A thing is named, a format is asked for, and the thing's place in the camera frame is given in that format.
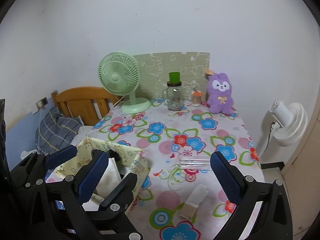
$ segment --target red flower pattern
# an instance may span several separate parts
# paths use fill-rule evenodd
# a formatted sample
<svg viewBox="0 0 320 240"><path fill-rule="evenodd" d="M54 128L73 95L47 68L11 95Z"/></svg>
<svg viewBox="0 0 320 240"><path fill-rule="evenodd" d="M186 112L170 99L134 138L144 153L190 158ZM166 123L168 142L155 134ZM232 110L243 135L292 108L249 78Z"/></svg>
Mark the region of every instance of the red flower pattern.
<svg viewBox="0 0 320 240"><path fill-rule="evenodd" d="M142 117L143 117L142 114L137 114L137 115L135 115L135 116L133 117L133 119L135 119L135 120L140 120Z"/></svg>
<svg viewBox="0 0 320 240"><path fill-rule="evenodd" d="M250 151L250 158L254 161L259 162L260 160L259 160L259 157L257 156L256 149L253 147L250 147L249 151Z"/></svg>
<svg viewBox="0 0 320 240"><path fill-rule="evenodd" d="M177 134L173 137L173 143L185 147L187 145L187 136L185 134Z"/></svg>
<svg viewBox="0 0 320 240"><path fill-rule="evenodd" d="M229 214L232 214L235 209L236 209L236 204L233 204L229 200L227 200L226 205L224 206L224 210Z"/></svg>
<svg viewBox="0 0 320 240"><path fill-rule="evenodd" d="M146 112L137 113L137 114L133 117L133 119L140 120L142 117L144 117L145 114L146 114Z"/></svg>
<svg viewBox="0 0 320 240"><path fill-rule="evenodd" d="M199 173L198 170L184 170L186 174L190 174L190 175L196 175L197 173Z"/></svg>
<svg viewBox="0 0 320 240"><path fill-rule="evenodd" d="M120 127L122 127L121 123L116 123L115 125L109 128L110 132L116 132Z"/></svg>

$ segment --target purple stuffed toy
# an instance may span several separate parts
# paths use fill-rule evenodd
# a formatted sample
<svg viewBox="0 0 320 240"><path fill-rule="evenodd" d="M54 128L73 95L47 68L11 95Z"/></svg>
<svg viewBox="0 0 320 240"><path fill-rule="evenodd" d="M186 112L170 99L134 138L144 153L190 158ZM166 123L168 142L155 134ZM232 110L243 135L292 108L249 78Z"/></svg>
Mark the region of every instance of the purple stuffed toy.
<svg viewBox="0 0 320 240"><path fill-rule="evenodd" d="M225 73L215 73L212 76L209 76L207 92L209 94L208 104L210 113L232 113L232 86L229 82L228 76Z"/></svg>

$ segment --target green patterned panel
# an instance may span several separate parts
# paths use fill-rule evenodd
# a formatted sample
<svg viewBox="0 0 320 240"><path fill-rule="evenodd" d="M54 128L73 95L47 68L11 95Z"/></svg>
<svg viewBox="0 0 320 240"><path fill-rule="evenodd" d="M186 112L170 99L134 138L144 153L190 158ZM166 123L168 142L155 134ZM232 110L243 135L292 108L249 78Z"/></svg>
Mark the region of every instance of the green patterned panel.
<svg viewBox="0 0 320 240"><path fill-rule="evenodd" d="M162 98L162 90L167 87L169 72L180 72L185 100L189 100L193 88L205 94L207 80L204 71L209 68L210 53L165 52L134 57L140 63L141 75L140 86L136 90L137 97Z"/></svg>

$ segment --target fan stand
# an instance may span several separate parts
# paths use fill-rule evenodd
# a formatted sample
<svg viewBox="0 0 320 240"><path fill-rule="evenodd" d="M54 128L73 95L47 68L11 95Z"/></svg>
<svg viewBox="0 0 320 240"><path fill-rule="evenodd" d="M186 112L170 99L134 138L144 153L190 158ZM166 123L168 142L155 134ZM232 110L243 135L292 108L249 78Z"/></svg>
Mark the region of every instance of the fan stand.
<svg viewBox="0 0 320 240"><path fill-rule="evenodd" d="M129 101L122 104L121 111L126 114L136 114L147 110L151 103L146 98L136 98L135 92L129 93Z"/></svg>

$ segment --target floral tablecloth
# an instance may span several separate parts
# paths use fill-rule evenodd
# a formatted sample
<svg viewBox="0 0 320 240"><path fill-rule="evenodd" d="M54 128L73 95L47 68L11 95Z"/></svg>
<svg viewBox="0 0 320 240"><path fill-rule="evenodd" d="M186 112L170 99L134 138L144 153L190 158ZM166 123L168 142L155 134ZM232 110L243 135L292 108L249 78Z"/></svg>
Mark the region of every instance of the floral tablecloth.
<svg viewBox="0 0 320 240"><path fill-rule="evenodd" d="M259 159L236 109L231 115L211 114L207 103L171 112L162 100L138 114L125 114L118 107L98 122L93 138L140 148L151 168L134 200L129 219L144 239L212 240L235 209L212 171L176 168L179 155L208 156L219 150L244 175L264 182ZM194 188L207 186L209 194L190 220L179 216ZM260 203L254 209L240 239L251 231Z"/></svg>

